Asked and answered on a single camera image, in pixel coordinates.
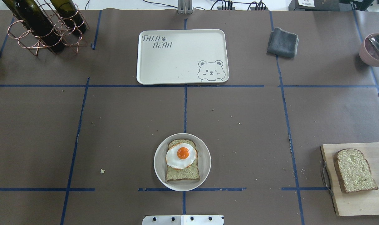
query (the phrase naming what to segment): bear illustration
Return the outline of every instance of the bear illustration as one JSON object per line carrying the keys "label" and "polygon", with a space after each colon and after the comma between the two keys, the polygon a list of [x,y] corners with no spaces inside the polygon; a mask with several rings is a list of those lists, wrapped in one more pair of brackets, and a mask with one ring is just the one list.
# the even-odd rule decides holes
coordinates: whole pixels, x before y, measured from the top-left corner
{"label": "bear illustration", "polygon": [[213,63],[202,60],[198,63],[198,66],[198,77],[202,81],[223,81],[225,78],[223,62],[221,60],[217,60]]}

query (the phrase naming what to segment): egg yolk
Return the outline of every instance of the egg yolk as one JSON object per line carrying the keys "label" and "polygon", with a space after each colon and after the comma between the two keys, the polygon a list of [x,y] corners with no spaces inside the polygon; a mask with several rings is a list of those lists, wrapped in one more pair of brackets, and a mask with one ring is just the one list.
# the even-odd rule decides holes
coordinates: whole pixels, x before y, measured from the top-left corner
{"label": "egg yolk", "polygon": [[186,159],[189,155],[190,155],[190,150],[188,150],[188,148],[181,147],[177,151],[177,156],[180,159]]}

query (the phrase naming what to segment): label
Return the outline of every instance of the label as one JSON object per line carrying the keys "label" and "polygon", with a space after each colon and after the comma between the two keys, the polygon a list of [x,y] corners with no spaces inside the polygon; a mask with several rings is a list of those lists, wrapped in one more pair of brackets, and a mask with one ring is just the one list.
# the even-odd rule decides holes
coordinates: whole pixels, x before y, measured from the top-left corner
{"label": "label", "polygon": [[301,6],[314,7],[314,0],[298,0],[298,3]]}
{"label": "label", "polygon": [[171,48],[173,45],[173,42],[167,41],[167,38],[161,35],[143,35],[142,42],[152,42],[153,48]]}

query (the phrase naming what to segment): brown table surface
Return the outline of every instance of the brown table surface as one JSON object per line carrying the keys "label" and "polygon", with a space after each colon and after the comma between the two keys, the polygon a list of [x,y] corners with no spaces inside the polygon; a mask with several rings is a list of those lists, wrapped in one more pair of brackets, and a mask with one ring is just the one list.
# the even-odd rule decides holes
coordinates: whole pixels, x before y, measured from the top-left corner
{"label": "brown table surface", "polygon": [[[320,177],[322,144],[379,142],[379,68],[358,57],[361,38],[379,32],[379,12],[82,13],[95,50],[34,57],[5,37],[12,15],[0,10],[0,225],[182,214],[379,224],[379,215],[336,216]],[[266,53],[272,27],[298,34],[294,59]],[[184,28],[225,32],[230,79],[140,85],[138,34]],[[154,153],[182,132],[208,146],[211,171],[198,191],[165,191]]]}

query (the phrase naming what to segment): pink bowl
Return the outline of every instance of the pink bowl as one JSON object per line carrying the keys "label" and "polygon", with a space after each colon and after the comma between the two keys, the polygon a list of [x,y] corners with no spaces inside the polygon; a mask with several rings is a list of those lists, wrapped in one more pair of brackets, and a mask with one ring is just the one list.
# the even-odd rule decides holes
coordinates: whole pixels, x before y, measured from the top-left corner
{"label": "pink bowl", "polygon": [[368,38],[378,34],[379,33],[369,34],[363,40],[359,50],[359,56],[363,60],[363,62],[372,67],[379,67],[379,56],[375,52],[375,48]]}

